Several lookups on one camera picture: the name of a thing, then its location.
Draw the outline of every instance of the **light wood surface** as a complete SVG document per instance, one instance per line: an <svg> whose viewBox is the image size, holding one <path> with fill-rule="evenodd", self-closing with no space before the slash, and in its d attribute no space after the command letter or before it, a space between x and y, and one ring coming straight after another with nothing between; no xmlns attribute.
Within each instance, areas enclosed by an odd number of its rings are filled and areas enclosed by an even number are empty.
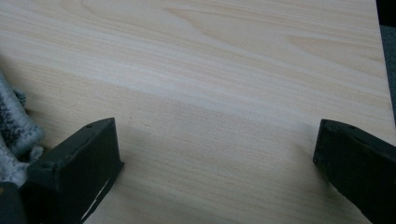
<svg viewBox="0 0 396 224"><path fill-rule="evenodd" d="M0 69L45 147L116 118L87 223L369 223L312 162L319 122L396 145L374 0L1 0Z"/></svg>

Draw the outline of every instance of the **wood grain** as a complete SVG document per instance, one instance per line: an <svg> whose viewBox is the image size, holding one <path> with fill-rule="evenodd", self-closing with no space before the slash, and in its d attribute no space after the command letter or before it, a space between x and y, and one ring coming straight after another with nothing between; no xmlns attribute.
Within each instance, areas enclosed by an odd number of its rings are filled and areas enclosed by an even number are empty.
<svg viewBox="0 0 396 224"><path fill-rule="evenodd" d="M369 223L320 176L321 119L396 145L375 1L0 1L0 68L54 147L115 117L87 223Z"/></svg>

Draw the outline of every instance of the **dark floor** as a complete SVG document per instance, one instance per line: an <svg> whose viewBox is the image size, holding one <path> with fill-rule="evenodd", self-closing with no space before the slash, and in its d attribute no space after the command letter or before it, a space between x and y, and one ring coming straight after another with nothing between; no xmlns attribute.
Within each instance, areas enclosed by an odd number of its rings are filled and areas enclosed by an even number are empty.
<svg viewBox="0 0 396 224"><path fill-rule="evenodd" d="M382 44L387 63L390 97L393 104L393 116L396 120L396 27L381 25Z"/></svg>
<svg viewBox="0 0 396 224"><path fill-rule="evenodd" d="M396 125L396 1L376 0Z"/></svg>

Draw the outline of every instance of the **gray cloth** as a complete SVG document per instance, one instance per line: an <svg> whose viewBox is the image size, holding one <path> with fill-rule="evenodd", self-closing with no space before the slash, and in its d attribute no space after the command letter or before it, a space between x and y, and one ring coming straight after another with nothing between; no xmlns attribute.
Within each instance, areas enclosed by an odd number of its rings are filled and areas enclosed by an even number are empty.
<svg viewBox="0 0 396 224"><path fill-rule="evenodd" d="M0 181L21 186L26 180L29 163L18 158L29 154L30 162L42 154L35 145L44 137L44 131L25 113L26 96L13 90L0 73Z"/></svg>

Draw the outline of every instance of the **gray knitted fabric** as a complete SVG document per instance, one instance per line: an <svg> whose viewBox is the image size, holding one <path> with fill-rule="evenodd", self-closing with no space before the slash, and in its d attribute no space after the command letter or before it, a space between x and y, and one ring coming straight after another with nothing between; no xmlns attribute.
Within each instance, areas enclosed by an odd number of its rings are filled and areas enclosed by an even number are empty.
<svg viewBox="0 0 396 224"><path fill-rule="evenodd" d="M30 151L33 162L43 151L35 144L44 137L44 131L26 115L25 102L24 92L13 90L0 72L0 181L18 186L26 180L29 165L18 158Z"/></svg>

